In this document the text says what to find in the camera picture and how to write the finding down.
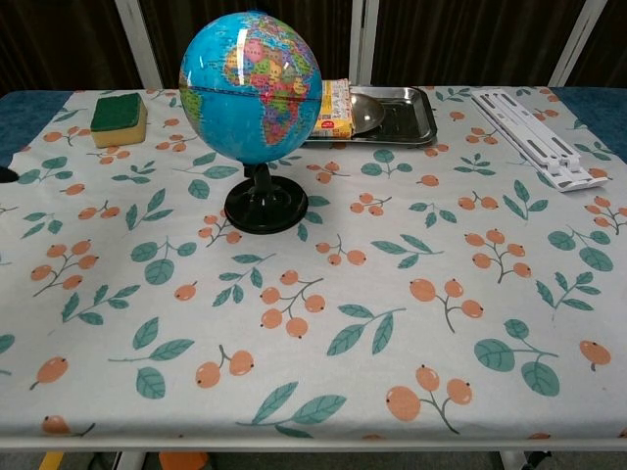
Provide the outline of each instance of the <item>dark curtain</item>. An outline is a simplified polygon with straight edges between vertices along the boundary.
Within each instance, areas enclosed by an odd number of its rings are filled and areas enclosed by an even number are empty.
[[[627,88],[625,0],[609,0],[605,4],[566,84]]]
[[[325,79],[349,74],[351,0],[141,0],[144,21],[164,86],[178,86],[188,44],[222,15],[260,9],[292,26],[312,48]]]
[[[583,4],[381,1],[372,83],[545,85]]]
[[[112,0],[0,0],[0,96],[140,87]]]

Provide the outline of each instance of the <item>blue table surface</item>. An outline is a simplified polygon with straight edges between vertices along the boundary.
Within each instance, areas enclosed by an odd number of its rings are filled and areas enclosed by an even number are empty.
[[[627,89],[564,87],[552,91],[627,162]],[[15,91],[0,98],[0,165],[26,146],[63,107],[71,91]]]

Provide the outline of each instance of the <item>metal tray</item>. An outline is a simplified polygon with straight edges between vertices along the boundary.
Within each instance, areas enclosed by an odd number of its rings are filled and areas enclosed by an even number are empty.
[[[310,137],[306,142],[365,142],[424,146],[438,132],[426,93],[414,87],[351,86],[351,92],[375,98],[385,109],[378,127],[350,139]]]

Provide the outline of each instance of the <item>tablecloth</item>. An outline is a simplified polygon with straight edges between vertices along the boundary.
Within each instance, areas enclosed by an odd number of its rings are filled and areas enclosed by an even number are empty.
[[[0,186],[0,442],[623,436],[626,167],[549,89],[509,88],[611,178],[560,194],[470,90],[427,87],[431,147],[273,163],[310,208],[269,236],[224,218],[242,168],[176,91],[103,150],[101,92],[74,93]]]

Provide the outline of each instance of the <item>globe stand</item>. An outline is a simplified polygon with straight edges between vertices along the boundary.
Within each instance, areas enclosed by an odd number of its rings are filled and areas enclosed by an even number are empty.
[[[270,176],[267,164],[245,164],[244,175],[249,179],[231,189],[224,203],[234,227],[248,233],[276,233],[305,216],[309,202],[295,181]]]

